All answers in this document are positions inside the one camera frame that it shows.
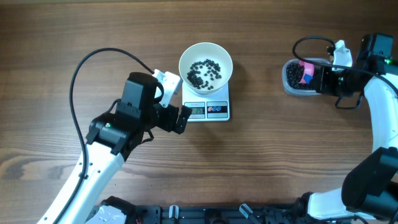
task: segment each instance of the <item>white digital scale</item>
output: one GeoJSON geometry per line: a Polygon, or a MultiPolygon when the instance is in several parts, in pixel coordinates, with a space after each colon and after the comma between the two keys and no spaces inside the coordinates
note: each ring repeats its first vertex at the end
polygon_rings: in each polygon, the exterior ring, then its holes
{"type": "Polygon", "coordinates": [[[214,93],[202,95],[182,83],[182,104],[192,109],[188,122],[227,121],[230,118],[228,82],[214,93]]]}

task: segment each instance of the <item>wooden table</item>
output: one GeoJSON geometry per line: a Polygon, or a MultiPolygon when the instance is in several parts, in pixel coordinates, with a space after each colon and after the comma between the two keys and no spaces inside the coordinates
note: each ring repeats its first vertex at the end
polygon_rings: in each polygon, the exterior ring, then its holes
{"type": "MultiPolygon", "coordinates": [[[[189,123],[178,135],[154,129],[99,202],[221,205],[293,202],[342,185],[371,152],[368,105],[337,110],[336,98],[286,95],[281,68],[296,40],[344,39],[355,57],[362,36],[398,36],[397,1],[152,1],[0,7],[0,222],[35,223],[76,164],[81,149],[68,91],[89,52],[127,50],[150,68],[178,74],[182,52],[214,42],[232,56],[232,119],[189,123]]],[[[325,44],[304,44],[326,57],[325,44]]],[[[133,71],[118,53],[89,59],[78,74],[75,108],[83,135],[121,96],[133,71]]],[[[181,94],[172,101],[181,105],[181,94]]]]}

